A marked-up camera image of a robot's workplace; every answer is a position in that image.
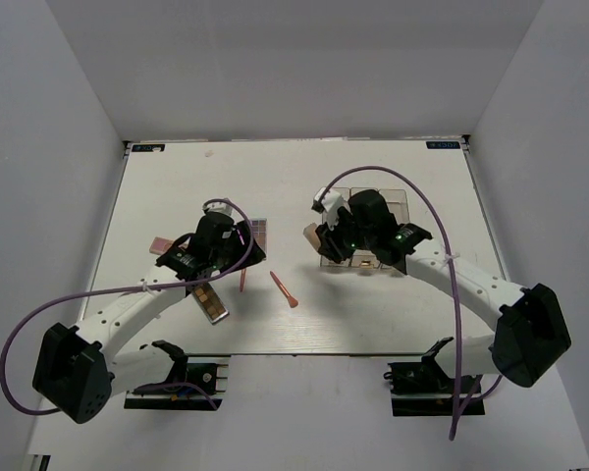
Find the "square foundation bottle black pump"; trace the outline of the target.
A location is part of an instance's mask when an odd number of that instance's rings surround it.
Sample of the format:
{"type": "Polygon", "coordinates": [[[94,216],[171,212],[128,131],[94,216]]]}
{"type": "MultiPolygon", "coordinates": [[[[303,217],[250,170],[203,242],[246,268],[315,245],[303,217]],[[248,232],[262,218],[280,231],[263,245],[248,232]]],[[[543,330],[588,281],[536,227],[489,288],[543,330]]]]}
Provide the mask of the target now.
{"type": "Polygon", "coordinates": [[[303,236],[306,238],[306,240],[309,242],[309,244],[312,246],[315,252],[319,252],[319,249],[321,247],[321,240],[318,234],[316,233],[317,228],[318,226],[316,223],[311,223],[308,226],[306,226],[302,232],[303,236]]]}

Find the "long clear eyeshadow palette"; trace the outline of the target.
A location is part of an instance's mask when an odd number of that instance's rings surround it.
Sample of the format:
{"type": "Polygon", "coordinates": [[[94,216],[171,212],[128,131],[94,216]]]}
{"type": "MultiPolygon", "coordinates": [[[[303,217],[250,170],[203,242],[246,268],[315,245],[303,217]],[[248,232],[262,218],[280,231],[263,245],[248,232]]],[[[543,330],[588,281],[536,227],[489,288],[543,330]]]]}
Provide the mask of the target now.
{"type": "Polygon", "coordinates": [[[265,250],[267,243],[267,220],[252,219],[250,223],[255,242],[262,250],[265,250]]]}

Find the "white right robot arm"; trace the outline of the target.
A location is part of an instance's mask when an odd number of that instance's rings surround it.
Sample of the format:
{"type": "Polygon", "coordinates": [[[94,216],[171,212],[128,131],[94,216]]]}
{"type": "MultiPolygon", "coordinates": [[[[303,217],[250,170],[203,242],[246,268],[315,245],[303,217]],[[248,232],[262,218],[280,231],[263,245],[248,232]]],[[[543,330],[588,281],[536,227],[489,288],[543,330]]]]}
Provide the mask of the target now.
{"type": "Polygon", "coordinates": [[[448,390],[459,371],[501,374],[529,388],[570,349],[552,289],[542,284],[526,288],[453,258],[426,230],[398,223],[379,191],[366,189],[343,199],[339,192],[321,188],[312,208],[324,222],[304,234],[320,255],[341,264],[358,250],[369,251],[381,264],[457,299],[490,329],[478,338],[439,340],[421,356],[417,373],[431,389],[448,390]]]}

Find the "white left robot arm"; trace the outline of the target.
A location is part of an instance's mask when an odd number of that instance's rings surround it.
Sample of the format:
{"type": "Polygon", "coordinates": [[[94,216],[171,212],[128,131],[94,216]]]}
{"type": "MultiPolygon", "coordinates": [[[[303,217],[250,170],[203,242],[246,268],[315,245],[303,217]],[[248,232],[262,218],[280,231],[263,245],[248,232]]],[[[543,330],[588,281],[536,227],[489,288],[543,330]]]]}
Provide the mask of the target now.
{"type": "Polygon", "coordinates": [[[74,422],[83,424],[120,393],[188,388],[187,354],[167,340],[124,346],[193,287],[261,263],[248,220],[208,211],[196,230],[174,240],[130,291],[72,327],[44,334],[32,385],[74,422]]]}

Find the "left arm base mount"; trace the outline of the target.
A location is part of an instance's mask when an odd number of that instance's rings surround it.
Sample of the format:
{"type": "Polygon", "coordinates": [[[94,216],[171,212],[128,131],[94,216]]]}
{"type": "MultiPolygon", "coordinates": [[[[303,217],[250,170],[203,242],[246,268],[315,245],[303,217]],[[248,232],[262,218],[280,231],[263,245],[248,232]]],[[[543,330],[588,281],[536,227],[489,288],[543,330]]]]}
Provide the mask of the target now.
{"type": "Polygon", "coordinates": [[[128,410],[217,411],[228,385],[230,358],[192,356],[165,340],[142,345],[162,353],[170,368],[161,381],[141,381],[125,396],[128,410]]]}

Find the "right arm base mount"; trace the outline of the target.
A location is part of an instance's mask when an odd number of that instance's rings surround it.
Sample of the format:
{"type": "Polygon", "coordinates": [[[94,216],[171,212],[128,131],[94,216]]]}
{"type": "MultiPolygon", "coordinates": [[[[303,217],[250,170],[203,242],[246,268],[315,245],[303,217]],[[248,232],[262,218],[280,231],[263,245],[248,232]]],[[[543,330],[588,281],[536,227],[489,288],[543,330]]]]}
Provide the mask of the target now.
{"type": "MultiPolygon", "coordinates": [[[[392,413],[395,417],[447,417],[453,415],[455,391],[455,340],[438,340],[415,360],[403,358],[389,364],[384,379],[390,386],[392,413]]],[[[495,372],[491,353],[477,339],[468,340],[462,354],[460,397],[470,401],[464,416],[481,416],[484,403],[480,375],[495,372]]]]}

